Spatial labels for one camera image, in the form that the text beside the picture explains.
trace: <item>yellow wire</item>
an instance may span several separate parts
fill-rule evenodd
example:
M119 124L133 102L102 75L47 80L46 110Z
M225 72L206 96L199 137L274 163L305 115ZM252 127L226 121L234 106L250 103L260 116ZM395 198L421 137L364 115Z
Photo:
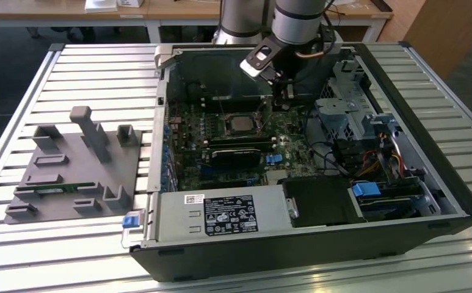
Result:
M403 168L403 162L400 161L400 157L396 154L392 154L392 157L395 157L397 159L397 163L399 163L397 171L400 173L400 169Z
M375 168L377 168L379 166L379 161L373 163L372 166L369 166L358 175L357 177L363 176L364 174L372 172L375 170Z

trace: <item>barcode sticker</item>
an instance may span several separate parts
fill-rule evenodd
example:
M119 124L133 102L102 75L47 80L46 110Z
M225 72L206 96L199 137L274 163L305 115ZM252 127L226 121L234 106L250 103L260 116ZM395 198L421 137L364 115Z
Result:
M203 203L205 194L187 194L185 196L185 204Z

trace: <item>white sticker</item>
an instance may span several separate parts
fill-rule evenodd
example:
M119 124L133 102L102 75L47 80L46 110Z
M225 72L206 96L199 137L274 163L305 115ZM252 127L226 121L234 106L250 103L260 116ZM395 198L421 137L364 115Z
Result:
M121 18L143 18L141 14L121 14Z
M62 194L63 192L64 192L64 190L62 188L36 190L38 194Z
M185 196L185 204L203 203L205 194L187 194Z

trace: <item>blue latch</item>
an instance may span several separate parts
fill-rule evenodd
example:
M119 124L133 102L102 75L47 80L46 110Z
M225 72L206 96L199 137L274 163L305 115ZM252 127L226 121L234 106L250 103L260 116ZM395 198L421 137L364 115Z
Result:
M266 156L265 159L266 163L273 165L284 160L284 155L276 154L274 156Z
M377 197L381 195L377 183L375 182L358 182L352 187L352 190L356 197Z
M126 215L122 221L123 228L137 228L139 227L139 216L138 215Z

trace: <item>green circuit board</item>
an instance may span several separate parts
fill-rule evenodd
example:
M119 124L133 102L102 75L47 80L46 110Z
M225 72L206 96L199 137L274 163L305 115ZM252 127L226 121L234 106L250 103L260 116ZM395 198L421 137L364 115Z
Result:
M266 172L285 170L288 177L317 174L317 166L304 140L302 109L273 112L238 112L207 114L198 105L179 104L179 123L173 126L174 145L177 146L177 170L179 174L178 190L215 189L226 187L268 185ZM256 131L234 133L230 119L252 117ZM234 137L273 137L273 151L264 151L260 164L238 172L214 172L209 162L213 150L206 140L222 140ZM281 162L266 163L266 157L281 155Z

